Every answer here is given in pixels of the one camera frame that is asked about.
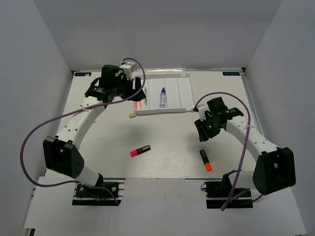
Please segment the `orange highlighter black cap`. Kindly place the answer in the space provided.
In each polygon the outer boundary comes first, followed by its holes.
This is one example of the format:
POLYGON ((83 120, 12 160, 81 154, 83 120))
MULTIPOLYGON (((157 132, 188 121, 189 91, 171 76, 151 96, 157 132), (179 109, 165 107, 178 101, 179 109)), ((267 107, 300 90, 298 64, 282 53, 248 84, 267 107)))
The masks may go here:
POLYGON ((211 166, 211 163, 210 163, 210 161, 208 159, 208 156, 207 156, 205 150, 202 149, 202 150, 199 151, 199 153, 200 153, 200 156, 202 158, 202 161, 204 163, 204 166, 205 166, 206 170, 208 172, 211 171, 212 170, 212 166, 211 166))

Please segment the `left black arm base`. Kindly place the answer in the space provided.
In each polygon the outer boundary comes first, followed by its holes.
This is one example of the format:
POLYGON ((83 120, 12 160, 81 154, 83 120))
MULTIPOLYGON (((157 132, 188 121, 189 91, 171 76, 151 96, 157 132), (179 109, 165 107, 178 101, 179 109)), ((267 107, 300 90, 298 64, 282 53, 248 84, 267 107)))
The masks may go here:
POLYGON ((125 179, 104 179, 103 189, 91 189, 82 184, 76 184, 72 205, 73 206, 118 206, 124 195, 125 179))

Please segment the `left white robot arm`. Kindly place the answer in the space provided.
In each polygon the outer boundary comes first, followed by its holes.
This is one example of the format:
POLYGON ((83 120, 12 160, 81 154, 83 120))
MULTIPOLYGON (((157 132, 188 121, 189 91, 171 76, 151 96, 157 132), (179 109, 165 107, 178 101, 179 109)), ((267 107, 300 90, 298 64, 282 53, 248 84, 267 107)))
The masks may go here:
POLYGON ((122 62, 121 66, 104 65, 101 76, 94 79, 85 92, 79 111, 60 132, 43 141, 46 168, 87 185, 93 196, 103 193, 103 177, 85 165, 79 152, 81 142, 115 97, 123 101, 141 101, 146 97, 141 79, 132 76, 137 65, 129 61, 122 62))

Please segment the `pink highlighter black cap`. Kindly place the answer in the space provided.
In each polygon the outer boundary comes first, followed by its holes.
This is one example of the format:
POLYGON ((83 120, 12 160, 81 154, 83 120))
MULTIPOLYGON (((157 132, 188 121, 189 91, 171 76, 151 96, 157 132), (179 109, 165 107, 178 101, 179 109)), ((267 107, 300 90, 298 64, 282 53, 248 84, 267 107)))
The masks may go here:
POLYGON ((130 156, 131 157, 136 157, 136 156, 138 156, 140 154, 143 154, 145 152, 148 152, 150 150, 151 150, 151 147, 149 145, 147 145, 147 146, 144 146, 144 147, 141 147, 141 148, 138 148, 138 149, 135 149, 135 150, 131 151, 130 152, 130 156))

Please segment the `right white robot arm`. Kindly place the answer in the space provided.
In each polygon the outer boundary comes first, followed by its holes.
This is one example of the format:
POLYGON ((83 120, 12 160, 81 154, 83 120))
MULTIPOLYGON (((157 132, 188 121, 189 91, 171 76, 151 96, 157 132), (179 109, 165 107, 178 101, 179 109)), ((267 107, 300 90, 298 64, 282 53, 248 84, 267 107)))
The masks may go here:
POLYGON ((233 135, 255 160, 252 171, 231 171, 224 174, 222 189, 234 196, 243 189, 256 189, 268 195, 296 184, 294 154, 291 149, 280 148, 267 140, 254 127, 250 127, 238 108, 228 108, 221 97, 214 98, 194 109, 199 113, 195 126, 199 140, 205 142, 221 130, 233 135))

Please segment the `small blue-capped bottle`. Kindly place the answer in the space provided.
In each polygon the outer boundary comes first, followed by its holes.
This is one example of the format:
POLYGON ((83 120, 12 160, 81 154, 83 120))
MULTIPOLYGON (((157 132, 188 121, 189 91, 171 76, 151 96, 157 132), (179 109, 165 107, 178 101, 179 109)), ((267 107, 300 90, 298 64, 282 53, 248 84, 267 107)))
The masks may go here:
POLYGON ((166 92, 165 88, 162 88, 161 93, 160 93, 160 98, 159 98, 159 106, 161 108, 165 108, 166 105, 166 92))

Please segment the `white compartment tray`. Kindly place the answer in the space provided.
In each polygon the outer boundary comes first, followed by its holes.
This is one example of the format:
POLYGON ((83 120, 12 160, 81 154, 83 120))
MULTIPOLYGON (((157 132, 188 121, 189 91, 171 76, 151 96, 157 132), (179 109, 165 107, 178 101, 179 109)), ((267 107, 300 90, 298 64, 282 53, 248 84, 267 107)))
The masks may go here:
POLYGON ((186 113, 194 108, 194 96, 191 86, 190 74, 164 73, 147 74, 145 85, 148 87, 148 107, 142 100, 142 109, 135 110, 137 115, 153 115, 163 113, 186 113), (159 106, 162 88, 166 92, 165 108, 159 106))

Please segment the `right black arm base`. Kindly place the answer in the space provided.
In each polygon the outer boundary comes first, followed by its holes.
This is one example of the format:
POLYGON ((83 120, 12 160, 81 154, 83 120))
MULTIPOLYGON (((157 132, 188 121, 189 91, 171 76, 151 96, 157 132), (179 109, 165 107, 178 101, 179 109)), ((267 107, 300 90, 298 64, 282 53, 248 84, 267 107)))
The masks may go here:
MULTIPOLYGON (((207 209, 220 209, 226 202, 229 193, 224 190, 222 181, 207 181, 201 185, 201 190, 206 195, 207 209)), ((252 195, 248 191, 244 195, 232 200, 227 209, 253 208, 252 195)))

